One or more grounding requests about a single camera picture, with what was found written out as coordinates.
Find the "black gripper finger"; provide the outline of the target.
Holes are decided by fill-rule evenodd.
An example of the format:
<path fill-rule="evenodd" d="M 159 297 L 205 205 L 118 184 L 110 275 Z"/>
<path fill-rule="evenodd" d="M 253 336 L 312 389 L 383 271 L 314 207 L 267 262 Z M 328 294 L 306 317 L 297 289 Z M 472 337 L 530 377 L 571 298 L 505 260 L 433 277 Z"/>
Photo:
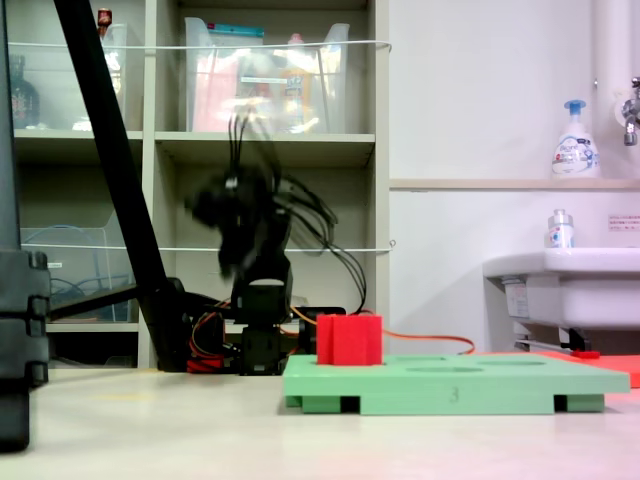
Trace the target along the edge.
<path fill-rule="evenodd" d="M 256 225 L 221 226 L 218 253 L 220 275 L 231 278 L 246 271 L 257 256 Z"/>

